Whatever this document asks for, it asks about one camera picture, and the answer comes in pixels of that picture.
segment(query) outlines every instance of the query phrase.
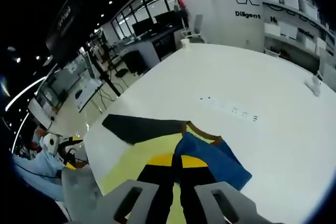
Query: black fabric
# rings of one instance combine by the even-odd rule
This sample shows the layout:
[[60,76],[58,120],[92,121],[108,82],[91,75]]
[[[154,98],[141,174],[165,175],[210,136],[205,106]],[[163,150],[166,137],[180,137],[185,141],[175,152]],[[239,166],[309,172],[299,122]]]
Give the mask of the black fabric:
[[206,217],[200,199],[195,191],[197,185],[215,183],[216,180],[209,168],[193,167],[182,168],[181,157],[174,162],[176,174],[180,181],[180,201],[183,207],[184,218],[187,224],[207,224]]
[[171,166],[146,165],[138,181],[159,185],[149,209],[147,224],[164,224],[173,203],[174,170]]
[[185,121],[137,118],[109,114],[102,125],[129,144],[181,132]]

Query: power strip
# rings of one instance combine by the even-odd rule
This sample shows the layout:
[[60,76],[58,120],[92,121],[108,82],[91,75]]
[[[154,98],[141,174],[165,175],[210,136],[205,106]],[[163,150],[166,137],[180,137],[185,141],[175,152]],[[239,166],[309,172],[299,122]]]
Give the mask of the power strip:
[[220,100],[215,97],[200,97],[198,100],[205,106],[209,106],[212,109],[224,112],[225,114],[234,116],[235,118],[253,123],[258,122],[259,116],[242,109],[242,106],[234,105],[229,102],[220,102]]

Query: white shelf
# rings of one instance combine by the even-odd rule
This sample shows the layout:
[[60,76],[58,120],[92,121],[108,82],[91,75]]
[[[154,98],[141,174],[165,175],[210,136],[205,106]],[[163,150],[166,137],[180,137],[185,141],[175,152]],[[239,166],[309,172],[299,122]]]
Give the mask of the white shelf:
[[310,17],[309,15],[307,15],[306,13],[304,13],[304,12],[302,12],[302,11],[300,11],[300,10],[297,10],[297,9],[295,9],[295,8],[292,8],[292,7],[288,6],[288,5],[279,4],[279,3],[272,2],[272,1],[268,1],[268,0],[262,0],[262,2],[265,3],[265,4],[270,4],[270,5],[278,6],[278,7],[281,7],[281,8],[287,9],[287,10],[290,10],[290,11],[292,11],[292,12],[295,12],[295,13],[297,13],[297,14],[299,14],[299,15],[301,15],[301,16],[307,18],[307,19],[309,19],[310,21],[314,22],[316,25],[318,25],[318,26],[321,27],[324,31],[326,31],[332,38],[335,37],[335,35],[334,35],[331,31],[329,31],[329,30],[326,28],[326,26],[322,25],[321,22],[319,22],[318,20],[313,19],[312,17]]
[[308,48],[306,48],[303,44],[301,44],[300,42],[294,40],[294,39],[288,39],[285,36],[276,36],[273,34],[267,34],[265,33],[265,37],[271,38],[271,39],[275,39],[284,43],[287,43],[291,46],[297,47],[298,49],[312,55],[314,58],[320,59],[320,56],[318,56],[315,52],[309,50]]

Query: white table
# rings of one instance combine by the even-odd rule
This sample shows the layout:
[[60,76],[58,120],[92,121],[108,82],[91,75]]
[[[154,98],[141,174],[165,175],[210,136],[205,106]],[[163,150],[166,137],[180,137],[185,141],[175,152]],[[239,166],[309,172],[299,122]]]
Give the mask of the white table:
[[[282,59],[220,45],[191,44],[158,64],[119,97],[84,137],[97,183],[128,144],[101,123],[110,114],[191,120],[221,135],[253,175],[242,193],[265,218],[302,223],[325,195],[336,167],[336,93]],[[200,102],[212,97],[258,115],[253,123]]]
[[94,94],[97,93],[101,86],[103,86],[103,83],[100,80],[89,79],[89,81],[85,84],[85,87],[82,89],[82,93],[80,94],[80,96],[75,99],[75,105],[79,113],[83,110],[86,104],[88,104]]

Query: computer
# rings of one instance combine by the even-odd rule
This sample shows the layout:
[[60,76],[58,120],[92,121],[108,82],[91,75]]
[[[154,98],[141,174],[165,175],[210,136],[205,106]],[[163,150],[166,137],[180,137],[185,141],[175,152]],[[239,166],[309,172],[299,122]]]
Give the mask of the computer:
[[159,23],[161,26],[176,25],[179,22],[179,18],[173,10],[167,13],[157,15],[154,18],[156,19],[156,22]]
[[135,35],[140,36],[145,32],[153,29],[153,20],[151,18],[144,19],[132,25]]

